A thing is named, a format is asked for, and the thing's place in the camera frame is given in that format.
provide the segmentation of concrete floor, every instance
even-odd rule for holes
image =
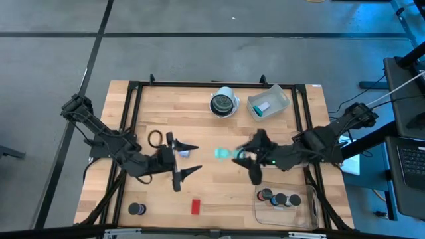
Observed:
[[[106,1],[3,0],[1,31],[97,32]],[[423,19],[405,12],[418,42]],[[390,3],[302,0],[115,1],[106,32],[404,33]],[[62,137],[60,107],[78,91],[93,38],[0,38],[0,145],[26,151],[0,160],[0,231],[31,227]],[[383,75],[383,58],[412,49],[405,39],[108,38],[103,39],[86,95],[100,115],[110,80],[322,84],[329,110],[360,92],[357,82]],[[385,91],[369,91],[368,102]],[[379,108],[380,127],[392,120]],[[361,137],[373,129],[354,131]],[[72,138],[47,227],[72,224],[89,148]],[[384,204],[370,190],[347,187],[355,226],[363,232],[421,237],[423,222],[375,218]],[[407,234],[402,228],[413,228]]]

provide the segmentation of wooden table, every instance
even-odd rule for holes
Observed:
[[[117,129],[122,116],[128,81],[113,80],[104,104],[101,120],[110,128]],[[323,90],[319,85],[306,85],[313,126],[327,125],[329,118]],[[144,154],[154,153],[147,143],[147,134],[158,129],[165,135],[172,131],[175,138],[183,143],[198,145],[189,158],[177,156],[178,168],[195,165],[203,168],[193,173],[181,184],[181,192],[174,192],[171,173],[153,176],[150,185],[143,185],[127,176],[119,226],[159,228],[221,228],[290,230],[287,226],[259,224],[253,217],[252,204],[254,185],[248,171],[230,159],[220,162],[214,158],[214,149],[224,147],[233,150],[247,142],[258,128],[267,131],[272,141],[279,144],[291,143],[296,135],[294,107],[288,106],[281,114],[262,122],[256,122],[246,110],[248,96],[264,89],[237,88],[234,93],[240,98],[238,111],[230,118],[218,119],[209,111],[211,93],[217,88],[186,88],[166,86],[145,86],[141,98],[137,127],[138,143]],[[291,91],[284,90],[291,98]],[[297,96],[303,128],[306,129],[301,96]],[[111,159],[101,159],[87,172],[75,222],[84,220],[104,196]],[[330,164],[322,163],[321,170],[327,199],[335,211],[349,226],[353,226],[347,194],[341,172]],[[301,168],[287,172],[267,169],[264,181],[304,185]],[[191,215],[193,199],[201,200],[201,212]],[[133,202],[147,205],[143,216],[132,216],[128,206]],[[111,200],[107,222],[112,221],[115,198]]]

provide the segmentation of plastic container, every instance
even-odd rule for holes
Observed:
[[[254,111],[254,106],[259,106],[264,102],[268,102],[270,107],[260,117]],[[284,91],[279,85],[275,84],[261,94],[248,96],[248,103],[246,105],[254,120],[259,122],[282,112],[290,103],[291,100],[285,95]]]
[[[273,205],[269,200],[258,199],[258,192],[263,189],[271,190],[274,196],[286,195],[288,201],[292,195],[297,195],[301,202],[297,206],[290,203]],[[315,189],[311,185],[291,185],[262,181],[255,187],[254,215],[258,223],[294,226],[314,230],[319,226],[318,199]]]

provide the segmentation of teal object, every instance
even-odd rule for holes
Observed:
[[[215,149],[214,156],[216,159],[227,159],[230,157],[230,150],[223,148]]]
[[[253,107],[254,111],[257,113],[258,116],[263,116],[263,111],[260,110],[258,106]]]
[[[235,149],[233,151],[233,158],[237,159],[238,158],[238,154],[240,152],[241,149]],[[239,158],[243,158],[245,157],[245,152],[240,153]]]

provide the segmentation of red object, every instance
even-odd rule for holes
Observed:
[[[199,215],[200,207],[201,207],[201,200],[192,199],[192,215]]]

